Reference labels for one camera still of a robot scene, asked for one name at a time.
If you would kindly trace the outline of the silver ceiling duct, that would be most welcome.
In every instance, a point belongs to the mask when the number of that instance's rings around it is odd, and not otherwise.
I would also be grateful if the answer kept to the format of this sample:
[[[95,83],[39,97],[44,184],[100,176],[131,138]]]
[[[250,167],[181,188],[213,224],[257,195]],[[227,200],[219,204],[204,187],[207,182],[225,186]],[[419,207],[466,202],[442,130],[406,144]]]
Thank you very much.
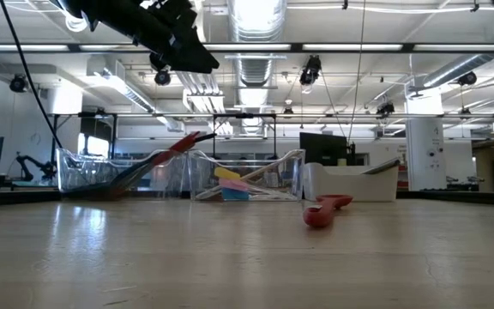
[[[240,43],[278,42],[282,38],[287,0],[227,0],[231,40]],[[263,87],[271,78],[273,61],[236,60],[238,79],[246,87]]]
[[[436,88],[494,60],[494,53],[473,54],[457,58],[426,76],[419,86]]]

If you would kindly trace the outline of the pink mini spatula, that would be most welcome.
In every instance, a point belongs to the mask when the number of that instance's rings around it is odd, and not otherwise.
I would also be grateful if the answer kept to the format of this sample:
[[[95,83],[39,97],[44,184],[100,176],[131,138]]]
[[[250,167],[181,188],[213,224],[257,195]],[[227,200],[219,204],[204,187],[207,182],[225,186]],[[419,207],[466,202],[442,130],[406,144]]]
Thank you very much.
[[[219,179],[219,185],[222,188],[235,190],[235,191],[248,191],[249,185],[240,179]]]

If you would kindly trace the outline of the yellow mini spatula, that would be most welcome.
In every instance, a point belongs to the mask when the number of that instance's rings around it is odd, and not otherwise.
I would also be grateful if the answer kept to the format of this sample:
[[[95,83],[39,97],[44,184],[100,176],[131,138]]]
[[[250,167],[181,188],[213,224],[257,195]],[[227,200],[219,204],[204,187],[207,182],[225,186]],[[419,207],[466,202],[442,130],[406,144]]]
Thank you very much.
[[[214,176],[219,179],[240,179],[241,176],[239,173],[235,173],[229,169],[224,167],[216,167],[214,169]]]

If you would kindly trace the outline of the white plastic bin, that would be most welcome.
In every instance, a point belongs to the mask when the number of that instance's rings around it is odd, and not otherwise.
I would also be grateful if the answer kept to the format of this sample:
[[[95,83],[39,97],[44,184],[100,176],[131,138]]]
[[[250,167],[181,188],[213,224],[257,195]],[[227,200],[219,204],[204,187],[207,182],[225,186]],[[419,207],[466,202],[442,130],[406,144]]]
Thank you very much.
[[[394,202],[397,192],[399,167],[366,175],[371,167],[326,167],[319,163],[304,165],[304,198],[315,201],[320,195],[349,195],[354,202]]]

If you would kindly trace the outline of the clear acrylic bin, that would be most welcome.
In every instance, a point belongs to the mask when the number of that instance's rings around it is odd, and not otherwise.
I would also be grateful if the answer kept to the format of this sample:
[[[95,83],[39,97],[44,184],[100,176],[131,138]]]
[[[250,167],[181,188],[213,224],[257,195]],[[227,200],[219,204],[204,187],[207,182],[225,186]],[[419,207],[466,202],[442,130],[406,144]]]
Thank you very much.
[[[188,160],[185,154],[170,159],[171,163],[168,167],[156,167],[123,194],[110,193],[109,184],[119,172],[142,161],[152,153],[138,160],[131,158],[110,160],[94,155],[72,154],[60,149],[57,151],[58,189],[64,198],[94,201],[115,201],[126,197],[156,199],[183,197],[190,189]]]
[[[275,154],[189,152],[190,196],[196,201],[289,201],[303,196],[304,151]]]

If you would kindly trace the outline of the black background monitor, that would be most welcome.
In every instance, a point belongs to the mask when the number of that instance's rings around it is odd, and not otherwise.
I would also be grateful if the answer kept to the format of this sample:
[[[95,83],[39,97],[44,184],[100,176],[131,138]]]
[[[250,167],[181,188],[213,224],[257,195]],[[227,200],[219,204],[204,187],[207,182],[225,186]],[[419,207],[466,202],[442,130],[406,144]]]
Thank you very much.
[[[343,136],[301,132],[299,146],[305,151],[306,163],[336,167],[340,159],[347,157],[347,141]]]

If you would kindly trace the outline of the blue mini spatula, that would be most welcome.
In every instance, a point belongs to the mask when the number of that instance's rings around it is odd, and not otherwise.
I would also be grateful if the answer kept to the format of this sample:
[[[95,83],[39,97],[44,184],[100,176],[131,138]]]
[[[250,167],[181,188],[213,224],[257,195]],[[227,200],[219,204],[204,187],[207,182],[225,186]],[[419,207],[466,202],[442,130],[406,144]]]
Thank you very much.
[[[248,191],[230,188],[222,188],[221,195],[225,201],[247,201],[250,199],[250,193]]]

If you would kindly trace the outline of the red slotted spoon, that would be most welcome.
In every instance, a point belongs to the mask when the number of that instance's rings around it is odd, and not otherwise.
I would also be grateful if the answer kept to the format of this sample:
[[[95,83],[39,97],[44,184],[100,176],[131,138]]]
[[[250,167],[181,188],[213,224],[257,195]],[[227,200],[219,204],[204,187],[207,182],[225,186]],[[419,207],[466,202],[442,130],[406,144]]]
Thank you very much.
[[[337,210],[346,207],[353,200],[349,195],[320,195],[316,205],[307,207],[303,212],[304,223],[312,228],[325,228],[334,221]]]

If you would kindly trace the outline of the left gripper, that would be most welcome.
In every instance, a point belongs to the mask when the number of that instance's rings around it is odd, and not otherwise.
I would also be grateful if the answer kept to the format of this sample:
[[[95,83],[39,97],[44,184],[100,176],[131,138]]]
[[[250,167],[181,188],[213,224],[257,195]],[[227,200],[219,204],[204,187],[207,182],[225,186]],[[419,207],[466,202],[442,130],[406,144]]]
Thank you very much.
[[[188,0],[156,0],[143,8],[143,0],[113,0],[117,14],[115,28],[143,45],[150,52],[150,62],[157,70],[210,74],[219,61],[195,39],[193,21],[196,13]]]

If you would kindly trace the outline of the grey scraper with wooden handle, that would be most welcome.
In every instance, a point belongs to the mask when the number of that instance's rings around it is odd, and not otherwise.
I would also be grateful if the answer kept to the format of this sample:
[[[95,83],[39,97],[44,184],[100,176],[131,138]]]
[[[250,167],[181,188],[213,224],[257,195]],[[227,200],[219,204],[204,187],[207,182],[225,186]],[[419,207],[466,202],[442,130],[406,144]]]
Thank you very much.
[[[214,176],[216,167],[224,167],[239,173],[240,180],[249,185],[247,201],[297,201],[291,181],[280,175],[278,161],[213,161],[200,162],[193,178],[192,195],[198,201],[225,201],[221,195],[219,178]]]

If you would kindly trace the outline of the silver knife with grey handle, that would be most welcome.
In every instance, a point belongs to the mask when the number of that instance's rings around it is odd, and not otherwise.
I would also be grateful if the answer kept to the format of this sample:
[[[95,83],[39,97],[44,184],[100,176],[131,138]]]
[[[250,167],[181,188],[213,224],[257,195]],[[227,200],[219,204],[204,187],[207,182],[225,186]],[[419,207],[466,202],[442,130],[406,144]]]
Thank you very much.
[[[371,167],[362,172],[362,174],[372,175],[385,172],[391,168],[398,167],[401,164],[401,160],[399,158],[394,158],[392,160],[385,161],[377,166]]]

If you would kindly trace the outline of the grey silicone spoon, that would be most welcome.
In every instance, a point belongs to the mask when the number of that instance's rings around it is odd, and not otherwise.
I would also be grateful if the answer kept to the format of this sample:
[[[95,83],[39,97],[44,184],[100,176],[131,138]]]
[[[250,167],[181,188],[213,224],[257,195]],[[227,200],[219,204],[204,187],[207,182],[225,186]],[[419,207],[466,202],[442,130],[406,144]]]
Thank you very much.
[[[168,167],[170,163],[170,160],[160,163],[154,163],[152,161],[137,162],[131,167],[125,168],[123,171],[119,172],[110,182],[109,189],[111,192],[128,191],[156,167]]]

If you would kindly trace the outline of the red spoon with steel shaft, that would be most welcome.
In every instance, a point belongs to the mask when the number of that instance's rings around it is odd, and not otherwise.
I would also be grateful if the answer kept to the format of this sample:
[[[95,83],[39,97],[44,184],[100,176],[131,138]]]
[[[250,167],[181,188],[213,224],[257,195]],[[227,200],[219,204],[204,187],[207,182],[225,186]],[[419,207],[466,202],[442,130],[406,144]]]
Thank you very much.
[[[194,133],[190,133],[188,136],[186,136],[183,139],[179,140],[178,142],[174,143],[170,148],[162,150],[160,152],[155,151],[150,156],[148,156],[147,158],[145,158],[139,162],[152,161],[154,163],[160,163],[160,162],[170,160],[173,157],[181,155],[181,154],[185,153],[186,151],[190,150],[191,148],[193,148],[196,145],[195,138],[197,136],[201,136],[200,131],[195,131]],[[114,194],[114,195],[121,195],[124,193],[124,191],[122,191],[122,192],[111,192],[110,191],[110,193]]]

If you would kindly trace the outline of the white pillar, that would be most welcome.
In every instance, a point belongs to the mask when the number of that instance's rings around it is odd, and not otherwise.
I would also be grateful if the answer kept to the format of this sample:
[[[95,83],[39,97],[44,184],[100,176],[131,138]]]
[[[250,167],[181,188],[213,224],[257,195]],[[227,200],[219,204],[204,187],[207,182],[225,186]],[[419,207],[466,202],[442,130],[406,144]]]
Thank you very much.
[[[447,187],[442,97],[428,89],[406,97],[407,171],[410,191]]]

